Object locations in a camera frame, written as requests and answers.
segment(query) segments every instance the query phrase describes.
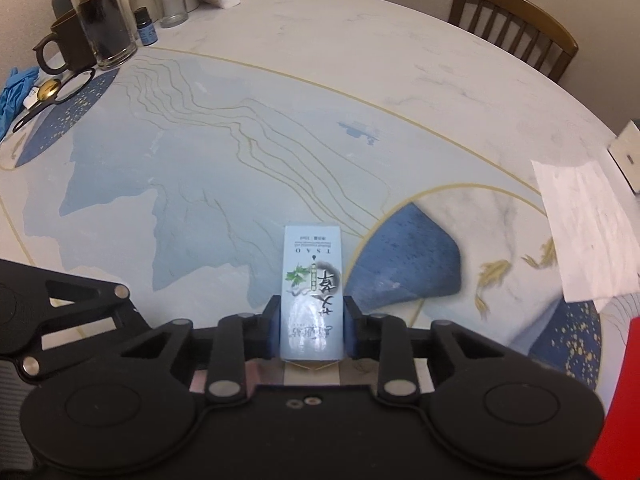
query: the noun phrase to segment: small blue bottle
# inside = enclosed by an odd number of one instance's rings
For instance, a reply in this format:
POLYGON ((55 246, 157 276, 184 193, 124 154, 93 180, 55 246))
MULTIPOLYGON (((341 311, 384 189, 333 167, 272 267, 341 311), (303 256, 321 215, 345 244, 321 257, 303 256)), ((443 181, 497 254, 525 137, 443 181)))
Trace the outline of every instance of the small blue bottle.
POLYGON ((133 15, 136 17, 136 27, 138 28, 138 34, 140 35, 142 44, 147 46, 158 41, 154 22, 151 21, 149 11, 146 10, 146 7, 136 9, 133 15))

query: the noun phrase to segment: striped gray object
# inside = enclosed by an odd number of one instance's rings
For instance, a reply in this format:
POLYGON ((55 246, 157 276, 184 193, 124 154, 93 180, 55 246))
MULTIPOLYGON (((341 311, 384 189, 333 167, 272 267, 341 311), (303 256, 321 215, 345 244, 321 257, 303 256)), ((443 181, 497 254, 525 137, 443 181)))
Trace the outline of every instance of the striped gray object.
POLYGON ((23 383, 14 364, 0 360, 0 474, 28 470, 33 457, 20 431, 20 407, 33 386, 23 383))

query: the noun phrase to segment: glass bottle with dark liquid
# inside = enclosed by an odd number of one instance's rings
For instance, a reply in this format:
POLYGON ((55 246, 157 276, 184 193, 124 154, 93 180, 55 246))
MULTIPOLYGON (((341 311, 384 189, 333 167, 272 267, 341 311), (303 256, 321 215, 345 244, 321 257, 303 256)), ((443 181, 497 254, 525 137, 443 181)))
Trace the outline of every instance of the glass bottle with dark liquid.
POLYGON ((137 50, 120 0, 71 0, 84 34, 103 69, 119 65, 137 50))

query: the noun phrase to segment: gold round object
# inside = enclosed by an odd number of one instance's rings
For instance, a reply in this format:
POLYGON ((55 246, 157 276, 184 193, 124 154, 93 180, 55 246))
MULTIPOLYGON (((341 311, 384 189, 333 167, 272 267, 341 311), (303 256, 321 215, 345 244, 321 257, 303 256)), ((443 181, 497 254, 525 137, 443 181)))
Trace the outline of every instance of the gold round object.
POLYGON ((49 79, 45 81, 40 88, 38 88, 38 101, 44 101, 49 99, 52 95, 55 95, 60 90, 60 79, 49 79))

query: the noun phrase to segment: dark liquid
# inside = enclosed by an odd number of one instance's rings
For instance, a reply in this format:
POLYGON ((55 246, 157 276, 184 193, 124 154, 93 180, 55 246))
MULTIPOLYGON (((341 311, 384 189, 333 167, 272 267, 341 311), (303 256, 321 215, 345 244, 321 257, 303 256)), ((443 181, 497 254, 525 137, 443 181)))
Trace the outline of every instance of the dark liquid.
POLYGON ((131 39, 116 0, 85 0, 78 6, 84 33, 101 59, 126 49, 131 39))

